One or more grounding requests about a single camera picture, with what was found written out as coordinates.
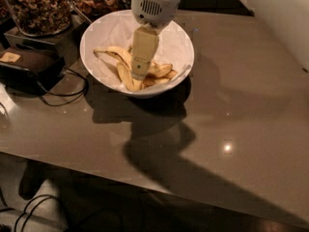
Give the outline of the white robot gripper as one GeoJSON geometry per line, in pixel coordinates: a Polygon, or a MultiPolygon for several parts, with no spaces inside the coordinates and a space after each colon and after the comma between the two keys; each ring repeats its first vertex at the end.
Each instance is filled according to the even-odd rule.
{"type": "Polygon", "coordinates": [[[154,29],[166,27],[180,3],[181,0],[131,0],[132,13],[136,21],[143,25],[133,34],[131,74],[134,79],[143,80],[146,77],[158,49],[159,36],[154,29]]]}

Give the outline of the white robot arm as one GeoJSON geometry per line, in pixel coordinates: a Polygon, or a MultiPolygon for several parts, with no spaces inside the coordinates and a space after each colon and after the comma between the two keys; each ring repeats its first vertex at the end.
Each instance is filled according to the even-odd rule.
{"type": "Polygon", "coordinates": [[[172,21],[181,0],[131,0],[131,11],[139,24],[133,33],[131,74],[143,80],[159,44],[159,33],[172,21]]]}

